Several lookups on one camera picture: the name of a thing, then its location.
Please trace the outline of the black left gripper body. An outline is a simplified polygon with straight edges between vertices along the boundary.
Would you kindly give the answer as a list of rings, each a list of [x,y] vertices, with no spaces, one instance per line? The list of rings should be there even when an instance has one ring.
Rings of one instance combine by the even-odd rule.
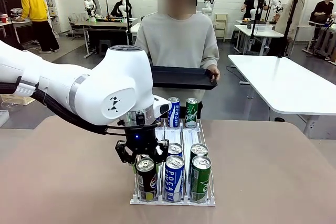
[[[126,147],[137,155],[154,154],[157,147],[157,139],[154,127],[140,127],[125,129]]]

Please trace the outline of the person's left hand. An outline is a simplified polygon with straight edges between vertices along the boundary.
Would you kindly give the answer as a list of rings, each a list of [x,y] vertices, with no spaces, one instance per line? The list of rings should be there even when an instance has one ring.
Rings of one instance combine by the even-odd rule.
[[[221,73],[220,73],[220,71],[219,71],[219,69],[218,69],[218,67],[216,66],[216,65],[210,65],[209,67],[208,67],[208,70],[211,72],[211,74],[212,74],[212,80],[211,80],[211,82],[218,82],[219,81],[219,79],[220,79],[220,75],[221,75]]]

